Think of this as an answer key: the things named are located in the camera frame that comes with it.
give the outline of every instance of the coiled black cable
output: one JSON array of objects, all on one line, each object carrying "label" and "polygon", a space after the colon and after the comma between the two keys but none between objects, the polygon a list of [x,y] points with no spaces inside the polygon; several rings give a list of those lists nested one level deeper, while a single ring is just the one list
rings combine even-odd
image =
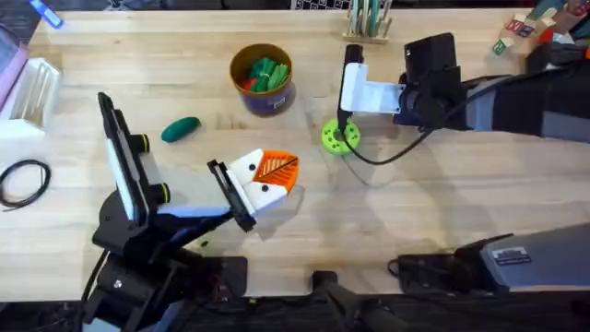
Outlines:
[{"label": "coiled black cable", "polygon": [[[42,181],[41,181],[41,187],[35,192],[33,193],[31,196],[19,200],[19,201],[10,201],[8,199],[6,199],[5,197],[5,188],[4,188],[4,180],[8,177],[8,175],[12,174],[14,171],[16,171],[17,169],[23,167],[23,166],[28,166],[28,165],[37,165],[39,167],[41,167],[44,171],[45,171],[45,176],[43,177]],[[6,211],[12,211],[12,210],[16,210],[19,208],[23,208],[26,207],[30,204],[32,204],[33,202],[35,202],[37,199],[39,199],[39,197],[41,197],[41,195],[43,195],[43,193],[45,193],[45,191],[47,190],[47,187],[49,186],[49,182],[52,178],[52,170],[49,168],[49,165],[38,161],[38,160],[21,160],[18,161],[17,163],[13,164],[12,166],[8,167],[1,175],[0,175],[0,204],[2,204],[3,206],[7,207],[8,210]]]}]

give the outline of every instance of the white plastic holder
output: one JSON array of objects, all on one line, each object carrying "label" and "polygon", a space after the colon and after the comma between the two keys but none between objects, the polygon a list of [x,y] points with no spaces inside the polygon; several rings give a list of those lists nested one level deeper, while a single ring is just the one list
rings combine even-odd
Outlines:
[{"label": "white plastic holder", "polygon": [[[262,184],[254,181],[254,171],[250,165],[260,165],[264,152],[259,148],[251,153],[231,162],[227,169],[231,183],[235,187],[240,199],[251,216],[263,213],[265,210],[280,202],[287,196],[287,188],[276,184]],[[125,213],[129,220],[135,220],[131,190],[123,176],[122,162],[115,152],[110,139],[107,139],[107,157],[112,174],[117,183]],[[210,172],[199,173],[189,170],[159,169],[153,155],[145,154],[141,157],[141,164],[146,172],[150,184],[165,183],[171,190],[169,203],[158,207],[159,214],[171,214],[179,218],[216,217],[230,211],[227,198],[221,191],[219,184]],[[127,164],[132,174],[138,174],[135,164]]]},{"label": "white plastic holder", "polygon": [[367,81],[369,67],[350,63],[344,69],[340,107],[348,112],[399,114],[404,84]]},{"label": "white plastic holder", "polygon": [[42,136],[57,101],[61,73],[43,58],[32,58],[0,111],[0,138]]}]

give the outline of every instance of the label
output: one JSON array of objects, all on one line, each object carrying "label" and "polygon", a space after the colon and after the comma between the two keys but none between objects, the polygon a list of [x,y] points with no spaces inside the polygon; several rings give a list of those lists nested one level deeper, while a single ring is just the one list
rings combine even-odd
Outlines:
[{"label": "label", "polygon": [[277,108],[281,107],[285,101],[287,100],[287,97],[283,97],[280,99],[280,101],[277,101],[273,104],[273,110],[276,110]]},{"label": "label", "polygon": [[491,255],[499,266],[517,265],[531,263],[531,257],[524,247],[513,247],[500,250],[493,250]]},{"label": "label", "polygon": [[504,45],[504,43],[502,41],[498,41],[498,42],[496,42],[496,44],[494,45],[492,50],[497,55],[500,55],[500,54],[502,54],[502,52],[504,52],[504,50],[506,50],[506,45]]}]

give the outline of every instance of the cup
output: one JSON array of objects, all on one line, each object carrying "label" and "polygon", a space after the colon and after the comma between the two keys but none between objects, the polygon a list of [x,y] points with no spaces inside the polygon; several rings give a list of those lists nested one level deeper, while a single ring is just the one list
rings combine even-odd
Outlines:
[{"label": "cup", "polygon": [[[276,89],[265,92],[253,92],[242,86],[248,79],[252,64],[263,57],[268,57],[277,62],[277,65],[287,65],[289,73],[285,81]],[[282,111],[291,94],[291,77],[293,66],[289,55],[281,48],[266,43],[258,43],[246,46],[231,59],[230,75],[233,85],[236,87],[246,107],[254,113],[270,115]]]}]

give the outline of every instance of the green toy vegetables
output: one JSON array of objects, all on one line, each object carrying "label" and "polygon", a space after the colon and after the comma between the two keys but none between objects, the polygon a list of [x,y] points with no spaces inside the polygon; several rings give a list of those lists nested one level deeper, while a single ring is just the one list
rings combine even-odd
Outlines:
[{"label": "green toy vegetables", "polygon": [[287,79],[289,68],[277,63],[268,57],[256,60],[252,64],[248,79],[256,78],[256,82],[250,87],[252,92],[267,92],[280,87]]}]

